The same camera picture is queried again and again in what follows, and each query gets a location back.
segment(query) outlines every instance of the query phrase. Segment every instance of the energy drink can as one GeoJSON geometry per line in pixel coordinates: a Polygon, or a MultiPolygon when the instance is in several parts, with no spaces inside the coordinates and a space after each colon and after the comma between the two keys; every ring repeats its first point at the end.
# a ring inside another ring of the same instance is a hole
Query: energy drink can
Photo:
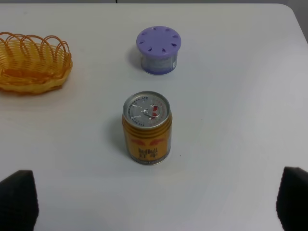
{"type": "Polygon", "coordinates": [[[168,100],[159,93],[143,91],[124,103],[123,130],[128,152],[143,165],[163,161],[171,148],[172,114],[168,100]]]}

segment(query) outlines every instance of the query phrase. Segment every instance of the purple lid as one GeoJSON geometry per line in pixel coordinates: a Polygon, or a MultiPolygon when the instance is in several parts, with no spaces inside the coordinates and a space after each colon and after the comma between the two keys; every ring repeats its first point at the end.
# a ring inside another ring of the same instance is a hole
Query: purple lid
{"type": "Polygon", "coordinates": [[[153,26],[138,34],[136,43],[142,54],[161,59],[178,52],[181,47],[181,37],[169,27],[153,26]]]}

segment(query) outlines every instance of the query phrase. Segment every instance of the red bull can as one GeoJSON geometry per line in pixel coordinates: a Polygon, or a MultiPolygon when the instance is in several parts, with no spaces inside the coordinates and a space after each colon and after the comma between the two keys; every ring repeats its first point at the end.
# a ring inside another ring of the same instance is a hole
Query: red bull can
{"type": "Polygon", "coordinates": [[[172,114],[164,96],[153,91],[130,96],[123,106],[122,124],[127,150],[134,161],[154,165],[168,156],[172,114]]]}

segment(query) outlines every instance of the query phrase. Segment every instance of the orange plastic basket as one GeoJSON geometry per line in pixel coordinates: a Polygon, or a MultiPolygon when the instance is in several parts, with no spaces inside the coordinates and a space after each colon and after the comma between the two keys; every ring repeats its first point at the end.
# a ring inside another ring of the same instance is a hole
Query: orange plastic basket
{"type": "Polygon", "coordinates": [[[41,94],[61,88],[73,67],[67,42],[49,35],[0,33],[0,89],[41,94]],[[58,40],[58,45],[48,43],[58,40]]]}

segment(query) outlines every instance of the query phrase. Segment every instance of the can lid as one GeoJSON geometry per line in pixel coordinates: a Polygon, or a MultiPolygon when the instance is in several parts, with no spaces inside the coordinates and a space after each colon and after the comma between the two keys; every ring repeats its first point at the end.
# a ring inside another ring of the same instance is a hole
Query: can lid
{"type": "Polygon", "coordinates": [[[142,91],[130,96],[123,106],[124,118],[137,128],[155,128],[170,115],[168,100],[159,93],[142,91]]]}

